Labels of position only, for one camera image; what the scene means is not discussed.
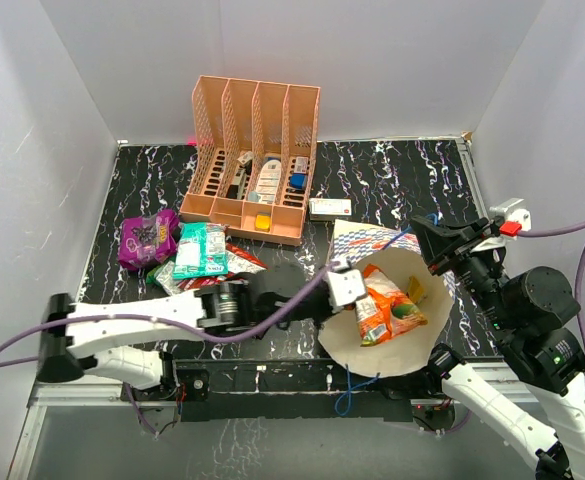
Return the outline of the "teal snack packet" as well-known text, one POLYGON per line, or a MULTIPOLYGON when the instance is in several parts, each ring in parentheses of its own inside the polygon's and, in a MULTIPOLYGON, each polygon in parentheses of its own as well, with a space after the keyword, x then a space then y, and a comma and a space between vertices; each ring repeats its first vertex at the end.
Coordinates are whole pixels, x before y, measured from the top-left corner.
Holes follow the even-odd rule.
POLYGON ((174 280, 227 274, 226 227, 209 222, 185 223, 177 244, 174 280))

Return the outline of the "purple blackcurrant candy bag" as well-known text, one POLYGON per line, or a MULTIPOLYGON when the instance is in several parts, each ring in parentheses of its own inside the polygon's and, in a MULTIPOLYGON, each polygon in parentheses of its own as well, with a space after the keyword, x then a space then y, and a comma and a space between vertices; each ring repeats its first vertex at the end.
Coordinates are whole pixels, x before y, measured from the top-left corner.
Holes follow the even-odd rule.
POLYGON ((176 212, 164 209, 149 217, 126 218, 121 225, 118 262, 128 271, 162 264, 177 252, 176 212))

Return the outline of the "yellow snack packet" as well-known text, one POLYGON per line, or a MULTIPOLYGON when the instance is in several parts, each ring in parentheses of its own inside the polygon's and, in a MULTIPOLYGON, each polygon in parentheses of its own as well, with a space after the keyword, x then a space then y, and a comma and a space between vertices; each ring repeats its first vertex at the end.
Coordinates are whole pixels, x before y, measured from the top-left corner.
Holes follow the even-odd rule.
POLYGON ((428 290, 423 283, 414 275, 408 279, 406 295, 415 305, 420 305, 428 296, 428 290))

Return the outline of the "blue checkered paper bag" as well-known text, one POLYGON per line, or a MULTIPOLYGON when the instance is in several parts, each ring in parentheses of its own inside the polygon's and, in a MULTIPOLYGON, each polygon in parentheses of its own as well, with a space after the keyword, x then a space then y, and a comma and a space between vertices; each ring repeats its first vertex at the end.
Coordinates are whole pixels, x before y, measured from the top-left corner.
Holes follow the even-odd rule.
POLYGON ((334 224, 329 259, 346 259, 363 277, 367 297, 327 320, 320 345, 346 370, 337 415, 353 410, 353 394, 425 367, 455 302, 451 274, 432 277, 416 235, 353 221, 334 224))

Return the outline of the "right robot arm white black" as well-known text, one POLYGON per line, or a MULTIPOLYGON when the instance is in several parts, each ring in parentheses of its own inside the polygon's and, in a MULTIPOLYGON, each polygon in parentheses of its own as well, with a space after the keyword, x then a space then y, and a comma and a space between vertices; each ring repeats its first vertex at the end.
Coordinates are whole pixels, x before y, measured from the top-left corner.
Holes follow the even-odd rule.
POLYGON ((464 404, 518 452, 535 478, 585 479, 585 338, 566 327, 581 317, 580 283, 547 266, 507 276, 503 243, 535 237, 526 221, 498 215, 448 226, 416 216, 409 230, 428 271, 453 273, 483 311, 503 360, 548 421, 521 410, 445 344, 416 372, 419 388, 464 404))

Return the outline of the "green chips bag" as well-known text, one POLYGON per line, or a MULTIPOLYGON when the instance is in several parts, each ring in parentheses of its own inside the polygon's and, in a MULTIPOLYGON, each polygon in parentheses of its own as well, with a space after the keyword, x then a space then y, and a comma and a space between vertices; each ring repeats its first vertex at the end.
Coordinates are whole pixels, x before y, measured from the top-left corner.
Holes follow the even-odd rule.
POLYGON ((180 282, 173 278, 175 262, 167 260, 165 263, 154 267, 146 275, 148 285, 159 286, 167 295, 174 296, 183 292, 180 288, 180 282))

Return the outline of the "orange snack bag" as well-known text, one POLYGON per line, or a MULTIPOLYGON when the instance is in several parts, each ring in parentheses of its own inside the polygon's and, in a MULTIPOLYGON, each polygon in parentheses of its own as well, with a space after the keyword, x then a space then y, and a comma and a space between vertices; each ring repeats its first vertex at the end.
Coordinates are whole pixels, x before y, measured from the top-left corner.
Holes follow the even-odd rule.
POLYGON ((372 347, 428 324, 419 307, 376 265, 363 270, 368 295, 355 303, 362 347, 372 347))

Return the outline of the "red doritos bag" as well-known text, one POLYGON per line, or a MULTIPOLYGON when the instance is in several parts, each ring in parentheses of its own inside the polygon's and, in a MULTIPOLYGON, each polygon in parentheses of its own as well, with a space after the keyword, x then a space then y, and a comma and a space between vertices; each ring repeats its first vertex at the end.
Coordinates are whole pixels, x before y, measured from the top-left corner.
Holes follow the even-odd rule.
POLYGON ((216 285, 227 277, 238 273, 258 273, 267 269, 267 265, 258 258, 231 243, 226 244, 226 258, 228 264, 227 274, 178 280, 177 286, 183 291, 194 290, 216 285))

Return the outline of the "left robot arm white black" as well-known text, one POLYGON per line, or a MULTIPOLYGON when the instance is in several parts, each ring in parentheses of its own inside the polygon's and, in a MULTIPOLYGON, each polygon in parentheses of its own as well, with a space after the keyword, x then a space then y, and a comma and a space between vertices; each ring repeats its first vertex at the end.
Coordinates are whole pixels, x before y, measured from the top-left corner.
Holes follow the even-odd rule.
POLYGON ((172 396, 179 376, 166 355, 140 349, 164 341, 238 343, 272 326, 324 322, 366 295, 361 275, 239 273, 170 297, 121 304, 77 303, 67 293, 50 297, 42 322, 36 378, 68 383, 84 375, 119 380, 158 399, 172 396))

